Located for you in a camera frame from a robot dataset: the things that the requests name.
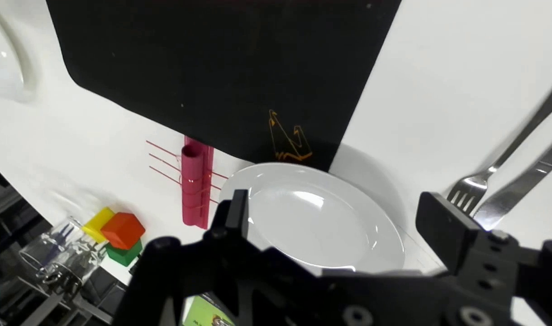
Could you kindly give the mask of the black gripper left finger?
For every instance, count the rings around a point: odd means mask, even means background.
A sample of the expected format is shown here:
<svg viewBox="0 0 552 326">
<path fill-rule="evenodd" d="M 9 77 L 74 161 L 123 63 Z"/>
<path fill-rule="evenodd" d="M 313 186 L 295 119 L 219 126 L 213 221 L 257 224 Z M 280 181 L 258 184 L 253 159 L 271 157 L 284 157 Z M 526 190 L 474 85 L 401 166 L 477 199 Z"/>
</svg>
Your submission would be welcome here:
<svg viewBox="0 0 552 326">
<path fill-rule="evenodd" d="M 211 253 L 246 251 L 248 217 L 248 192 L 235 190 L 229 199 L 219 202 L 211 226 L 202 235 L 204 248 Z"/>
</svg>

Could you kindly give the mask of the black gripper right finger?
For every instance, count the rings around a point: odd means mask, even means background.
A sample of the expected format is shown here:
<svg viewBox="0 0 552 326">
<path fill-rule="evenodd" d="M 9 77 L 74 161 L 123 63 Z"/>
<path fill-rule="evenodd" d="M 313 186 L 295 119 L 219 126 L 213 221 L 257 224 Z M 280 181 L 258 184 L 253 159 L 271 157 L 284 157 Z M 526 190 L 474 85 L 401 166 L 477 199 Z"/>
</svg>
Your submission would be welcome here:
<svg viewBox="0 0 552 326">
<path fill-rule="evenodd" d="M 499 282 L 497 266 L 492 262 L 494 237 L 443 195 L 421 192 L 414 224 L 443 264 L 441 271 L 432 273 L 434 280 Z"/>
</svg>

